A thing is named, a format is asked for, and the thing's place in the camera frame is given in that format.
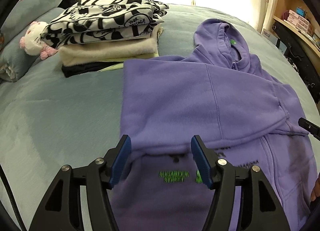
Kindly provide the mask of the purple zip hoodie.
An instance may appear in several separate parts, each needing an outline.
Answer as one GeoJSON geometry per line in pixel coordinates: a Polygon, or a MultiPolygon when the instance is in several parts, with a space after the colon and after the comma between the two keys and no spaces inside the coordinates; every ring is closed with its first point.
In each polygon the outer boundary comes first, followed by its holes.
{"type": "Polygon", "coordinates": [[[194,42],[188,57],[124,63],[120,132],[132,152],[111,198],[119,229],[203,228],[214,193],[190,150],[198,135],[232,165],[259,166],[299,230],[318,172],[297,94],[263,70],[231,24],[206,20],[194,42]]]}

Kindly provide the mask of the blue-grey bed blanket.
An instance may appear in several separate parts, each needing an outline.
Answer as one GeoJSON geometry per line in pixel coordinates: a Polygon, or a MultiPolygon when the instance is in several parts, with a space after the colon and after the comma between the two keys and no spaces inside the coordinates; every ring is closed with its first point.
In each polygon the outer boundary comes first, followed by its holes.
{"type": "MultiPolygon", "coordinates": [[[[246,22],[217,10],[172,5],[164,20],[159,52],[189,55],[198,25],[209,19],[231,23],[264,70],[295,91],[298,107],[291,115],[319,122],[306,84],[284,55],[246,22]]],[[[87,165],[116,145],[120,135],[123,72],[90,72],[66,78],[60,56],[36,62],[20,80],[1,83],[1,165],[26,224],[54,176],[65,163],[87,165]]],[[[249,144],[219,150],[234,165],[258,164],[279,190],[292,230],[309,214],[317,177],[311,137],[261,137],[249,144]]],[[[144,155],[133,162],[126,188],[111,193],[120,230],[201,230],[213,192],[195,182],[191,157],[174,162],[168,156],[144,155]]]]}

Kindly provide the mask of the white cardboard box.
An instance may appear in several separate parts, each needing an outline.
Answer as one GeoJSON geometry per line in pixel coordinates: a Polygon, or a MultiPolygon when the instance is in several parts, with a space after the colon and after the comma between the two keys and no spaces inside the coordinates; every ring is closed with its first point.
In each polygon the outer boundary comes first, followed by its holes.
{"type": "Polygon", "coordinates": [[[274,36],[269,30],[263,29],[261,35],[269,40],[272,44],[276,45],[278,42],[278,38],[274,36]]]}

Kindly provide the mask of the pink boxes stack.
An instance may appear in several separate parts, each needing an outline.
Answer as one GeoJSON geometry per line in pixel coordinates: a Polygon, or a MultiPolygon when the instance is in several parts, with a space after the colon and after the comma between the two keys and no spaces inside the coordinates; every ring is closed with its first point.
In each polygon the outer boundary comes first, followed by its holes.
{"type": "Polygon", "coordinates": [[[305,19],[304,17],[300,16],[293,10],[289,10],[289,15],[287,17],[287,21],[292,24],[296,29],[300,31],[304,31],[305,33],[312,35],[314,32],[313,26],[311,23],[305,19]]]}

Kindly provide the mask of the wooden bookshelf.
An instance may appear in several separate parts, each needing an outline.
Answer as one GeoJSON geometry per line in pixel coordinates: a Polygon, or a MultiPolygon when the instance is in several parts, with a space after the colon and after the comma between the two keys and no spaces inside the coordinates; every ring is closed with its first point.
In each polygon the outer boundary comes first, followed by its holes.
{"type": "Polygon", "coordinates": [[[319,54],[319,23],[303,0],[277,0],[274,18],[319,54]]]}

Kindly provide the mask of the black folded garment bottom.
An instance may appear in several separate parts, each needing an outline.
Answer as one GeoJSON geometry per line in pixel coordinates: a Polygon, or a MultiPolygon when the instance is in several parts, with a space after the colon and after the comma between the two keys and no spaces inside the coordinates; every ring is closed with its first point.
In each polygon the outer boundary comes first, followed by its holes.
{"type": "Polygon", "coordinates": [[[106,61],[99,61],[99,62],[90,62],[84,63],[80,65],[73,65],[73,66],[64,66],[62,65],[61,70],[66,78],[71,76],[84,74],[88,72],[101,72],[105,70],[116,70],[123,68],[123,62],[106,62],[106,61]]]}

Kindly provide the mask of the white pink cat plush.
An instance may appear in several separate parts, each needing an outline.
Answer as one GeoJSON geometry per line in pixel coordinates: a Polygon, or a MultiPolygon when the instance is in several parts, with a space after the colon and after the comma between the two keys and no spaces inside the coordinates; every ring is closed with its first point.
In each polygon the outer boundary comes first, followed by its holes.
{"type": "Polygon", "coordinates": [[[20,39],[20,48],[30,56],[39,56],[41,60],[45,60],[58,52],[57,49],[41,40],[41,33],[46,26],[46,22],[31,22],[25,35],[20,39]]]}

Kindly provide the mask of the cream folded garment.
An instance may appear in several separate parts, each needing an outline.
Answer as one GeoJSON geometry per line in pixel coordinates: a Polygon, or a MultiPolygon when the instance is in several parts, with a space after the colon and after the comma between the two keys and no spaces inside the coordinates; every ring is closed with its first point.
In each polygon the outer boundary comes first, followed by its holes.
{"type": "Polygon", "coordinates": [[[158,56],[158,39],[162,32],[163,27],[157,25],[148,39],[68,45],[61,47],[59,54],[64,66],[148,59],[158,56]]]}

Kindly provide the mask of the black white patterned folded garment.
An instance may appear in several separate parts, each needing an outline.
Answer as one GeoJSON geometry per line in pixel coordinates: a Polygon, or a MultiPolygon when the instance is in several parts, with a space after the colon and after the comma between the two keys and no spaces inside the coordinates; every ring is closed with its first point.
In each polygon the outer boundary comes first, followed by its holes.
{"type": "Polygon", "coordinates": [[[64,45],[148,39],[169,6],[155,0],[80,0],[51,20],[41,39],[64,45]]]}

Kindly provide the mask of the black fuzzy garment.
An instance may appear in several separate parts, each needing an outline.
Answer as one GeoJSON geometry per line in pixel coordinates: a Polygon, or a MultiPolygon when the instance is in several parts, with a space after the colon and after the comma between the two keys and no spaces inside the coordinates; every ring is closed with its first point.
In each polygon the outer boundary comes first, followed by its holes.
{"type": "Polygon", "coordinates": [[[58,7],[62,9],[68,9],[76,3],[78,3],[78,0],[62,0],[58,7]]]}

